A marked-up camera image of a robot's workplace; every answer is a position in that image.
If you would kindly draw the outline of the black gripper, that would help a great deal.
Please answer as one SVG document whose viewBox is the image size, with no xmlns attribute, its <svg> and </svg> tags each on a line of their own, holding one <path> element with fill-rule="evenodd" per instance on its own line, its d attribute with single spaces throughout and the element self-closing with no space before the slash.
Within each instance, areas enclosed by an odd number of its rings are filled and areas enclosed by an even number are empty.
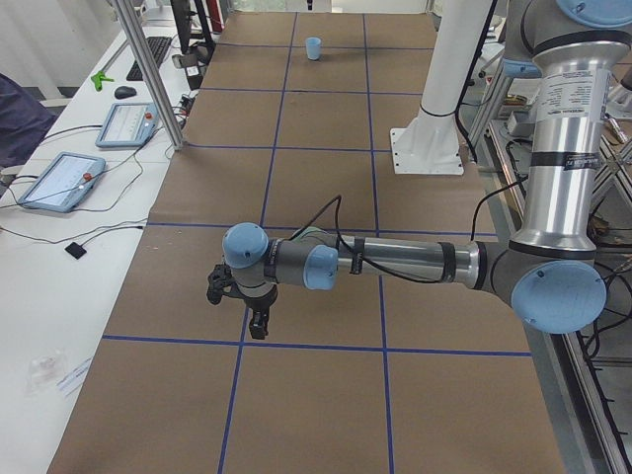
<svg viewBox="0 0 632 474">
<path fill-rule="evenodd" d="M 271 307 L 277 301 L 277 286 L 264 282 L 257 287 L 237 285 L 241 298 L 246 306 L 253 311 L 249 322 L 249 332 L 253 340 L 265 339 L 269 334 Z"/>
</svg>

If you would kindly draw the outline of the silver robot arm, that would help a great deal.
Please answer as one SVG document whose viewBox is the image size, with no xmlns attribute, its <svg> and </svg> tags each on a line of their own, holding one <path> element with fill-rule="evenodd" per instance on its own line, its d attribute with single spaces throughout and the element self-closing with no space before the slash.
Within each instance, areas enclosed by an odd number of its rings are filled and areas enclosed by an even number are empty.
<svg viewBox="0 0 632 474">
<path fill-rule="evenodd" d="M 595 321 L 607 288 L 588 236 L 593 184 L 612 67 L 631 48 L 627 1 L 512 1 L 504 69 L 540 82 L 522 223 L 507 244 L 415 242 L 345 236 L 307 223 L 286 239 L 239 223 L 222 239 L 223 260 L 207 299 L 243 301 L 250 334 L 268 335 L 282 284 L 329 290 L 339 271 L 374 272 L 433 285 L 458 282 L 496 295 L 525 324 L 567 334 Z"/>
</svg>

